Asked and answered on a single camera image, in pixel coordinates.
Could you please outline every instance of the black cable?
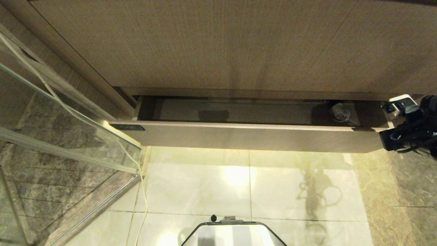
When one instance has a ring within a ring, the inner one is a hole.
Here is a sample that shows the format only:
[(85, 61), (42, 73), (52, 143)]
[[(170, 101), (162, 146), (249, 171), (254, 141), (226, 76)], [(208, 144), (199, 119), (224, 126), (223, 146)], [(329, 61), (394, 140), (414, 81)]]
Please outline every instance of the black cable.
[(412, 128), (412, 127), (416, 127), (416, 126), (422, 124), (423, 122), (425, 122), (425, 121), (428, 119), (429, 116), (430, 116), (430, 111), (429, 111), (429, 109), (427, 109), (427, 110), (425, 110), (425, 111), (423, 112), (423, 118), (421, 118), (420, 120), (418, 120), (418, 121), (416, 121), (416, 122), (414, 122), (414, 123), (412, 123), (412, 124), (409, 124), (409, 125), (405, 125), (405, 126), (401, 126), (401, 127), (397, 127), (397, 128), (395, 128), (395, 129), (393, 130), (392, 134), (390, 134), (390, 138), (391, 138), (392, 140), (397, 141), (397, 139), (395, 139), (395, 138), (393, 137), (394, 134), (396, 134), (396, 133), (398, 133), (398, 132), (400, 132), (400, 131), (407, 130), (407, 129), (410, 129), (410, 128)]
[(415, 145), (415, 146), (413, 146), (413, 147), (410, 147), (410, 148), (408, 148), (408, 149), (404, 149), (404, 150), (400, 150), (400, 151), (397, 151), (397, 152), (398, 152), (399, 154), (407, 153), (407, 152), (410, 152), (410, 151), (416, 150), (416, 149), (418, 149), (418, 148), (420, 148), (420, 147), (423, 147), (424, 145), (431, 144), (431, 143), (433, 143), (433, 142), (435, 142), (435, 141), (437, 141), (437, 136), (432, 137), (432, 138), (430, 138), (429, 140), (427, 140), (427, 141), (425, 141), (425, 142), (422, 142), (422, 143), (420, 143), (420, 144), (417, 144), (417, 145)]

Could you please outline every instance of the tile grout line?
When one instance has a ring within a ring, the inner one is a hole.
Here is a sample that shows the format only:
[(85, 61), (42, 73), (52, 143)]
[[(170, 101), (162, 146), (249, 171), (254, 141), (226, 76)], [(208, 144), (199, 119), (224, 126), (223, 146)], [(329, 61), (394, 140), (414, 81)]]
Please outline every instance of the tile grout line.
[[(113, 212), (127, 212), (130, 211), (118, 211), (113, 210)], [(210, 216), (209, 214), (173, 214), (173, 213), (159, 213), (159, 212), (147, 212), (148, 214), (166, 214), (166, 215), (184, 215), (184, 216)], [(217, 214), (218, 217), (224, 217), (225, 215)], [(257, 219), (268, 219), (268, 220), (284, 220), (284, 221), (320, 221), (320, 222), (368, 222), (364, 220), (305, 220), (305, 219), (283, 219), (283, 218), (263, 218), (257, 217)]]
[(20, 183), (28, 183), (28, 184), (40, 184), (40, 185), (52, 185), (52, 186), (62, 186), (62, 187), (74, 187), (74, 188), (89, 188), (89, 189), (95, 189), (96, 187), (90, 187), (90, 186), (68, 186), (68, 185), (60, 185), (60, 184), (47, 184), (47, 183), (35, 183), (35, 182), (27, 182), (27, 181), (21, 181), (21, 180), (14, 180), (14, 179), (7, 179), (6, 181), (13, 181), (13, 182), (20, 182)]
[(136, 204), (137, 204), (137, 201), (138, 201), (138, 194), (139, 194), (140, 187), (141, 187), (141, 180), (139, 182), (138, 190), (137, 190), (137, 193), (136, 193), (136, 196), (135, 196), (134, 209), (132, 209), (132, 217), (131, 217), (131, 223), (129, 224), (128, 237), (126, 238), (126, 246), (128, 245), (129, 236), (131, 235), (132, 223), (134, 222), (135, 207), (136, 207)]
[[(116, 211), (113, 210), (115, 212), (130, 212), (130, 211)], [(174, 213), (159, 213), (159, 212), (149, 212), (147, 211), (147, 214), (166, 214), (166, 215), (185, 215), (185, 216), (208, 216), (211, 217), (211, 214), (174, 214)], [(225, 217), (227, 216), (226, 214), (216, 214), (217, 217)], [(239, 216), (239, 215), (235, 215), (236, 218), (246, 218), (245, 216)]]
[(48, 201), (48, 200), (41, 200), (41, 199), (35, 199), (35, 198), (26, 198), (26, 197), (15, 197), (15, 196), (11, 196), (11, 197), (13, 197), (13, 198), (20, 198), (20, 199), (26, 199), (26, 200), (41, 201), (41, 202), (54, 202), (54, 203), (62, 203), (62, 204), (76, 204), (76, 203), (70, 203), (70, 202)]
[(15, 168), (14, 171), (16, 169), (43, 169), (43, 170), (58, 170), (58, 171), (72, 171), (72, 172), (103, 172), (103, 173), (111, 173), (111, 172), (105, 172), (105, 171), (90, 171), (90, 170), (77, 170), (77, 169), (56, 169), (56, 168), (42, 168), (42, 167), (37, 167), (37, 166), (24, 166), (24, 168), (20, 168), (17, 166), (14, 166)]
[(249, 199), (250, 199), (250, 221), (252, 221), (252, 179), (250, 175), (250, 150), (247, 151), (249, 157)]

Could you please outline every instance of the gray marble tile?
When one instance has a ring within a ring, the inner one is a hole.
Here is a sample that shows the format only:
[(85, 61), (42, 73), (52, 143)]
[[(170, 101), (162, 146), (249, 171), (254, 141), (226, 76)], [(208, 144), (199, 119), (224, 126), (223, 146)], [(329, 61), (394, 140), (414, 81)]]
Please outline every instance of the gray marble tile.
[[(132, 174), (125, 172), (117, 172), (110, 179), (108, 179), (101, 186), (96, 188), (94, 192), (91, 192), (88, 196), (82, 199), (79, 203), (77, 203), (72, 209), (66, 212), (62, 217), (56, 220), (53, 224), (51, 224), (45, 231), (49, 237), (47, 243), (53, 242), (60, 235), (66, 232), (71, 226), (73, 226), (77, 221), (82, 219), (91, 209), (95, 208), (98, 204), (103, 202), (110, 194), (124, 185), (128, 180), (133, 177)], [(139, 179), (136, 179), (135, 182), (131, 183), (130, 186), (126, 187), (125, 192), (129, 190), (133, 185), (135, 185)], [(106, 210), (113, 202), (115, 202), (119, 197), (123, 195), (123, 192), (118, 194), (117, 196), (111, 198), (109, 202), (107, 202), (104, 206), (102, 206), (98, 212), (92, 214), (87, 220), (81, 223), (75, 230), (67, 235), (67, 237), (63, 238), (60, 242), (61, 245), (65, 244), (75, 233), (79, 232), (81, 229), (85, 228), (89, 223), (91, 223), (97, 216)]]
[(91, 130), (93, 127), (79, 121), (73, 116), (29, 116), (23, 122), (22, 129), (51, 128), (51, 129), (83, 129)]
[(398, 184), (399, 206), (437, 207), (437, 162), (417, 153), (392, 161)]
[(13, 209), (6, 195), (0, 195), (0, 212), (12, 213)]
[(21, 226), (23, 227), (24, 235), (29, 245), (34, 245), (35, 240), (37, 239), (37, 232), (30, 229), (27, 216), (19, 215)]
[(38, 153), (39, 151), (23, 147), (16, 144), (11, 144), (13, 147), (10, 149), (10, 151), (15, 155), (15, 153)]
[(29, 225), (29, 229), (34, 232), (41, 232), (54, 222), (54, 220), (51, 219), (42, 219), (28, 216), (23, 217)]
[(67, 149), (104, 145), (102, 141), (95, 138), (95, 129), (24, 128), (21, 134)]
[(36, 93), (34, 98), (33, 98), (33, 103), (37, 104), (37, 105), (46, 105), (46, 104), (52, 105), (53, 103), (56, 103), (56, 102), (50, 98), (43, 96), (40, 93)]
[(16, 153), (8, 164), (12, 169), (21, 168), (42, 168), (42, 169), (60, 169), (72, 171), (88, 172), (111, 172), (114, 169), (101, 167), (98, 165), (79, 162), (72, 159), (51, 155), (43, 152), (36, 153)]
[(63, 115), (69, 116), (68, 113), (59, 103), (57, 102), (46, 102), (39, 103), (34, 102), (31, 106), (29, 116), (56, 116)]
[(112, 173), (109, 172), (82, 172), (82, 171), (59, 171), (54, 169), (15, 169), (13, 172), (6, 172), (7, 179), (37, 183), (37, 184), (50, 184), (61, 186), (75, 186), (75, 187), (97, 187)]
[(94, 188), (15, 182), (20, 198), (75, 204)]
[(19, 215), (51, 220), (56, 220), (73, 206), (73, 204), (69, 203), (48, 202), (22, 198), (20, 198), (20, 200), (23, 206), (24, 214)]
[(416, 245), (437, 245), (437, 207), (409, 207), (406, 211), (413, 225)]
[(22, 242), (17, 221), (11, 213), (0, 212), (0, 239), (15, 243)]

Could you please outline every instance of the marble floor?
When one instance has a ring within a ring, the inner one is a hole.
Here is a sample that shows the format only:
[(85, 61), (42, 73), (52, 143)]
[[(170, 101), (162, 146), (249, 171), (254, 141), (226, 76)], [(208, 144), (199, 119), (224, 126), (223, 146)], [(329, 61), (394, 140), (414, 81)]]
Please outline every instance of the marble floor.
[(437, 161), (383, 149), (353, 163), (375, 246), (437, 245)]
[[(108, 162), (135, 165), (119, 147), (118, 137), (84, 124), (57, 102), (39, 93), (31, 97), (14, 131)], [(139, 160), (139, 148), (125, 141), (122, 144)], [(2, 146), (0, 168), (30, 245), (46, 240), (65, 221), (66, 212), (72, 213), (78, 202), (117, 172), (11, 143)], [(0, 227), (0, 235), (5, 232), (7, 230)]]
[[(152, 147), (138, 245), (180, 245), (212, 214), (263, 222), (289, 246), (394, 245), (374, 239), (385, 232), (373, 228), (369, 186), (359, 180), (365, 162), (343, 153)], [(68, 245), (134, 245), (142, 192), (129, 190)]]

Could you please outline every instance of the marble tile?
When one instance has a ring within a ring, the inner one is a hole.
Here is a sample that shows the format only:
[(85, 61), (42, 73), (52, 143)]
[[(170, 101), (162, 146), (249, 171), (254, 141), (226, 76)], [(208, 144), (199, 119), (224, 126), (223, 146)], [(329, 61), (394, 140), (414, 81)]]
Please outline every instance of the marble tile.
[(23, 227), (24, 235), (28, 244), (33, 245), (36, 239), (38, 238), (38, 234), (39, 234), (38, 231), (32, 230), (31, 227), (29, 226), (28, 219), (33, 217), (27, 217), (24, 215), (19, 215), (18, 217), (20, 219), (21, 226)]
[(22, 124), (25, 128), (53, 128), (53, 129), (83, 129), (91, 130), (91, 126), (83, 123), (73, 116), (29, 116)]
[(433, 204), (434, 161), (385, 150), (352, 156), (374, 245), (436, 245), (435, 208), (411, 207)]
[[(250, 217), (248, 152), (153, 147), (146, 193), (149, 211)], [(135, 211), (143, 211), (138, 198)]]
[(47, 98), (45, 96), (43, 96), (42, 94), (35, 94), (35, 96), (33, 97), (33, 103), (36, 105), (53, 105), (53, 103), (56, 103), (54, 100)]
[(131, 212), (106, 211), (66, 245), (125, 246), (131, 220)]
[(73, 204), (40, 201), (32, 199), (21, 199), (21, 205), (23, 206), (24, 214), (29, 217), (43, 218), (49, 220), (56, 220), (59, 216), (67, 212)]
[(12, 208), (6, 195), (0, 195), (0, 212), (12, 213)]
[[(75, 204), (73, 208), (68, 210), (66, 213), (62, 215), (59, 219), (57, 219), (53, 224), (51, 224), (45, 231), (47, 237), (42, 238), (46, 245), (53, 243), (57, 240), (61, 235), (66, 233), (72, 226), (74, 226), (77, 222), (83, 219), (92, 209), (96, 208), (97, 205), (104, 202), (115, 190), (125, 185), (126, 182), (132, 179), (133, 175), (126, 172), (117, 172), (111, 178), (106, 180), (102, 185), (97, 187), (95, 191), (88, 194), (84, 197), (80, 202)], [(67, 234), (59, 244), (65, 245), (71, 239), (71, 236), (74, 233), (80, 232), (81, 229), (92, 223), (100, 213), (104, 212), (108, 206), (110, 206), (111, 200), (105, 204), (104, 206), (97, 209), (95, 214), (89, 216), (85, 221), (83, 221), (78, 227), (76, 227), (71, 233)]]
[(146, 210), (146, 201), (144, 200), (144, 187), (141, 185), (141, 183), (139, 183), (134, 212), (144, 212), (145, 210)]
[(82, 171), (63, 171), (55, 169), (16, 169), (13, 171), (6, 171), (5, 176), (9, 180), (61, 185), (61, 186), (75, 186), (75, 187), (89, 187), (95, 188), (108, 179), (112, 173), (109, 172), (82, 172)]
[(353, 169), (343, 153), (250, 150), (251, 167)]
[(258, 219), (288, 246), (373, 246), (366, 221)]
[(7, 241), (14, 242), (16, 245), (22, 242), (20, 229), (14, 214), (0, 212), (0, 239), (2, 239), (0, 245), (10, 245), (2, 243)]
[(437, 207), (409, 207), (406, 212), (413, 226), (416, 245), (437, 245)]
[[(134, 213), (126, 246), (135, 246), (135, 239), (143, 220), (143, 213)], [(200, 223), (208, 222), (210, 216), (181, 214), (147, 214), (142, 227), (138, 246), (179, 246)], [(250, 218), (237, 217), (244, 221)]]
[(24, 128), (21, 134), (67, 149), (100, 146), (95, 129)]
[(135, 208), (135, 202), (137, 200), (138, 189), (139, 183), (133, 186), (128, 192), (126, 192), (126, 194), (114, 202), (114, 204), (112, 204), (108, 210), (133, 212)]
[(50, 155), (47, 153), (42, 154), (41, 162), (38, 166), (39, 168), (50, 168), (50, 169), (62, 169), (62, 170), (72, 170), (72, 171), (87, 171), (87, 172), (111, 172), (114, 173), (116, 170), (111, 168), (105, 168), (102, 166), (90, 164), (87, 162), (79, 162), (68, 158), (63, 158), (60, 156)]
[(45, 103), (39, 103), (35, 102), (31, 105), (31, 110), (29, 113), (29, 116), (56, 116), (56, 115), (62, 115), (62, 116), (69, 116), (70, 113), (68, 113), (58, 102), (45, 102)]
[(94, 188), (15, 182), (19, 197), (75, 204)]
[(253, 218), (367, 220), (355, 172), (341, 154), (264, 154), (250, 151)]
[(35, 218), (35, 217), (28, 217), (23, 215), (20, 215), (20, 217), (25, 219), (29, 228), (36, 233), (43, 231), (50, 224), (54, 222), (54, 220), (51, 219)]

